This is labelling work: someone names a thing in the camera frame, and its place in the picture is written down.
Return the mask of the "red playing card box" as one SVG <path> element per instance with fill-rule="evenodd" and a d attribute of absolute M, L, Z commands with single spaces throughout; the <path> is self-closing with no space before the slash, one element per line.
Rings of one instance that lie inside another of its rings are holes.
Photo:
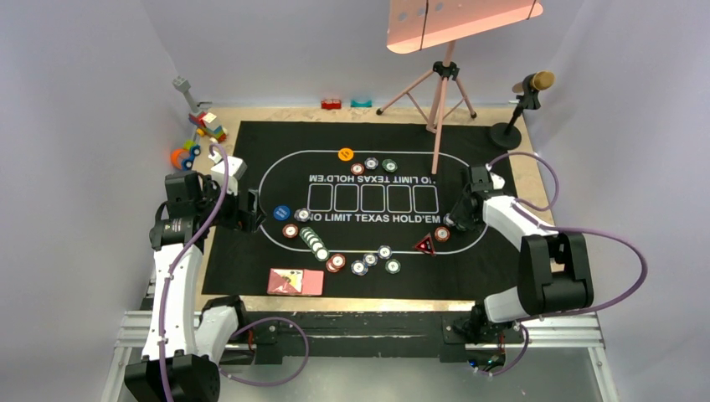
<path fill-rule="evenodd" d="M 321 296 L 323 284 L 323 271 L 270 269 L 267 294 L 277 296 Z"/>

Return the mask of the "blue poker chip stack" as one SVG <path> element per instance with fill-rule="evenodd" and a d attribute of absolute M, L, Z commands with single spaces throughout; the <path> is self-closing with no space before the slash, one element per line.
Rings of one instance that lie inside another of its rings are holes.
<path fill-rule="evenodd" d="M 351 264 L 351 272 L 356 276 L 364 276 L 368 273 L 368 265 L 362 260 L 355 260 Z"/>

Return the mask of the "blue small blind button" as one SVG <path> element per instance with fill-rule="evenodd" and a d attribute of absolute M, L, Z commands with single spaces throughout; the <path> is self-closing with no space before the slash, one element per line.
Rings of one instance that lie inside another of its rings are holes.
<path fill-rule="evenodd" d="M 277 221 L 287 221 L 291 217 L 291 209 L 284 204 L 277 205 L 273 210 L 273 218 Z"/>

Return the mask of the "orange big blind button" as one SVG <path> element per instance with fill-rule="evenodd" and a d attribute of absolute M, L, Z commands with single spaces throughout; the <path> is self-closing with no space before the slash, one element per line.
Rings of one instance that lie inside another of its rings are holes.
<path fill-rule="evenodd" d="M 343 147 L 337 152 L 337 157 L 343 162 L 349 162 L 353 159 L 354 152 L 349 147 Z"/>

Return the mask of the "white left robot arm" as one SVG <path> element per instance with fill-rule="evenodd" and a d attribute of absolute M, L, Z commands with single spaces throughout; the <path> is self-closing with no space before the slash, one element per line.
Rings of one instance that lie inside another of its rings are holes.
<path fill-rule="evenodd" d="M 265 215 L 256 189 L 234 193 L 225 177 L 185 171 L 167 175 L 164 186 L 167 198 L 149 231 L 156 273 L 151 323 L 124 384 L 138 401 L 215 401 L 226 345 L 247 337 L 250 320 L 237 296 L 195 311 L 204 241 L 214 226 L 254 233 Z"/>

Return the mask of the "red triangular dealer button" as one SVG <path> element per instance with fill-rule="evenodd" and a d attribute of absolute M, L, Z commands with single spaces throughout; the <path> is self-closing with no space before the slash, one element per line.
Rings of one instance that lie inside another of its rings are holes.
<path fill-rule="evenodd" d="M 432 235 L 427 234 L 423 239 L 418 241 L 414 246 L 414 250 L 424 255 L 435 255 L 436 251 Z"/>

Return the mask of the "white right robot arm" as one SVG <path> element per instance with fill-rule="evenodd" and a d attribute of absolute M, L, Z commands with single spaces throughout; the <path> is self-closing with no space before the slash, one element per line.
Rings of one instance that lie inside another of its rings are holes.
<path fill-rule="evenodd" d="M 586 240 L 553 229 L 515 197 L 496 188 L 486 167 L 461 173 L 462 190 L 445 222 L 459 230 L 494 229 L 519 253 L 517 284 L 477 302 L 469 317 L 451 324 L 469 343 L 489 343 L 515 321 L 590 307 L 594 300 Z"/>

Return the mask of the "red poker chip stack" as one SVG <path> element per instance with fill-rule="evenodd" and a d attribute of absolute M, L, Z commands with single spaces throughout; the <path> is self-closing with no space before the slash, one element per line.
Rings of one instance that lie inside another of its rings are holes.
<path fill-rule="evenodd" d="M 326 263 L 327 271 L 331 273 L 339 272 L 346 265 L 346 258 L 344 255 L 336 253 L 333 254 Z"/>

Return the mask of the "green poker chip stack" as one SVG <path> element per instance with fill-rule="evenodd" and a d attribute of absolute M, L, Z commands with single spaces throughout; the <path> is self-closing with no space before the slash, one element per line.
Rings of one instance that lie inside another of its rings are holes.
<path fill-rule="evenodd" d="M 401 263 L 395 259 L 387 260 L 384 267 L 389 274 L 397 274 L 401 271 Z"/>

